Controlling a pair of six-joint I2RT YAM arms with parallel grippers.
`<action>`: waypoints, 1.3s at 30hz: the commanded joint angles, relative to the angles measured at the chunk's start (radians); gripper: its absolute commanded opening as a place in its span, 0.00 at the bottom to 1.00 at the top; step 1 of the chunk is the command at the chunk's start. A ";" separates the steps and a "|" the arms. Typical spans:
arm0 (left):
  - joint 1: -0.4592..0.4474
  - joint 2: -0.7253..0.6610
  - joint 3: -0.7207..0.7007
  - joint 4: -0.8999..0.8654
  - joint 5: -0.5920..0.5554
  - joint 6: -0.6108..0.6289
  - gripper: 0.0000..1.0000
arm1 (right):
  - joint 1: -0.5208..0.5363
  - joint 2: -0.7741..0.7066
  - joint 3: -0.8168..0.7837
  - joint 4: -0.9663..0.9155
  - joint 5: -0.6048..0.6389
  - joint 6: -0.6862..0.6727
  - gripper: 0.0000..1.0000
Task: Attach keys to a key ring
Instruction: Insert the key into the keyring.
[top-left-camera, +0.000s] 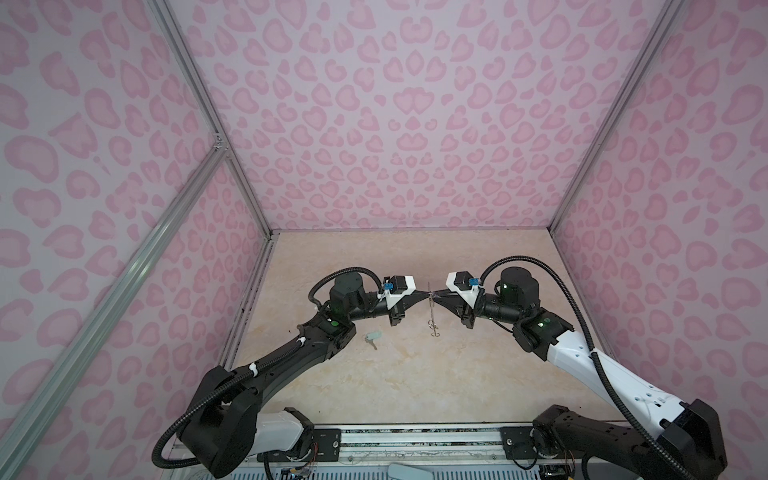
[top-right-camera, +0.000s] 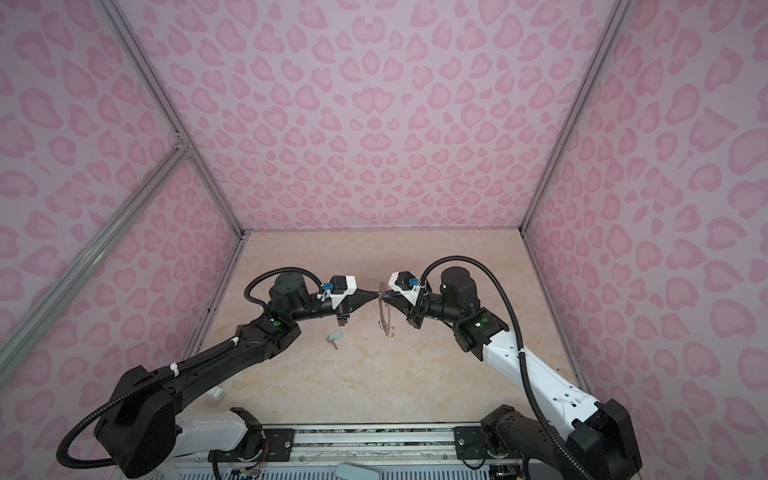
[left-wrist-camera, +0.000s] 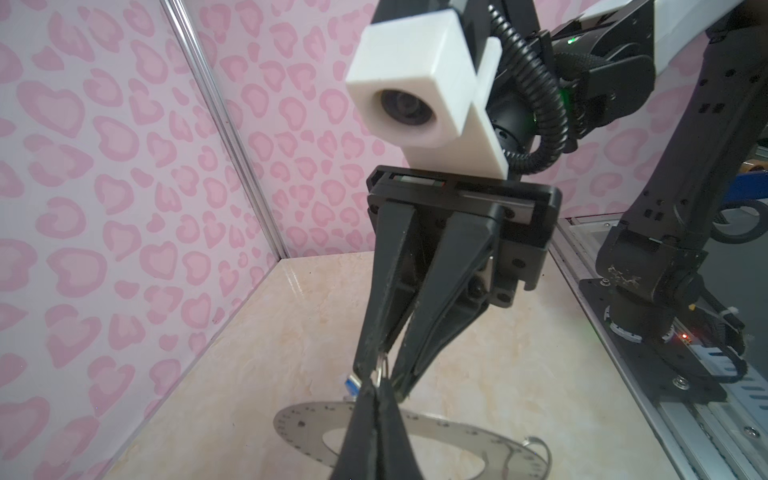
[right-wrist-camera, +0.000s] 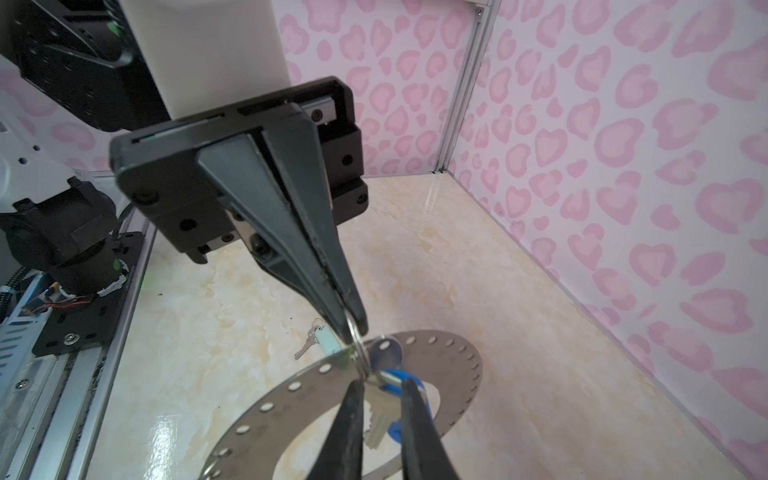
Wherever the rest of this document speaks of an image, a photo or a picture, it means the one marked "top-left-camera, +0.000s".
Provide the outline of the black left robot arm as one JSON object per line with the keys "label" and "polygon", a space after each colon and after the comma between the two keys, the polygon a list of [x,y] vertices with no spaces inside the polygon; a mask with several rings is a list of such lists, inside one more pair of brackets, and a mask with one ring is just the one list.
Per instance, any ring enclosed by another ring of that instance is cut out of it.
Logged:
{"label": "black left robot arm", "polygon": [[364,267],[323,277],[308,293],[316,312],[298,325],[295,338],[246,365],[233,370],[217,366],[203,376],[186,411],[163,435],[177,437],[190,458],[165,458],[160,441],[153,463],[161,468],[201,465],[222,479],[251,455],[282,451],[304,458],[311,450],[312,422],[292,407],[265,414],[263,406],[304,372],[341,352],[356,335],[357,321],[385,317],[396,326],[410,307],[428,297],[411,276],[379,278]]}

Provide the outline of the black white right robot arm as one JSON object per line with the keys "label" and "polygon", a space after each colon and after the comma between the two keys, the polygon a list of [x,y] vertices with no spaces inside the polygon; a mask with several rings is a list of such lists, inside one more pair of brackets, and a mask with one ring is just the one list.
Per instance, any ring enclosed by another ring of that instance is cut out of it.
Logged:
{"label": "black white right robot arm", "polygon": [[486,280],[452,272],[434,301],[467,328],[479,319],[503,326],[523,351],[573,376],[627,423],[621,427],[553,405],[532,423],[546,445],[580,452],[584,463],[604,460],[641,479],[716,479],[725,471],[720,420],[710,405],[686,402],[606,356],[587,326],[575,328],[542,306],[540,284],[527,269],[508,267],[492,286]]}

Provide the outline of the silver perforated metal ring disc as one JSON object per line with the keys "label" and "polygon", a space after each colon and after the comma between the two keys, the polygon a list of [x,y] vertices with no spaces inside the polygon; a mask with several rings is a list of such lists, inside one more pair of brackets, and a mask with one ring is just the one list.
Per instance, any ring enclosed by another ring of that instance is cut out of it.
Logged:
{"label": "silver perforated metal ring disc", "polygon": [[440,332],[439,328],[435,321],[435,302],[434,302],[434,292],[431,288],[431,284],[428,284],[429,292],[428,292],[428,305],[429,305],[429,319],[428,319],[428,327],[431,332],[431,336],[433,338],[439,338]]}

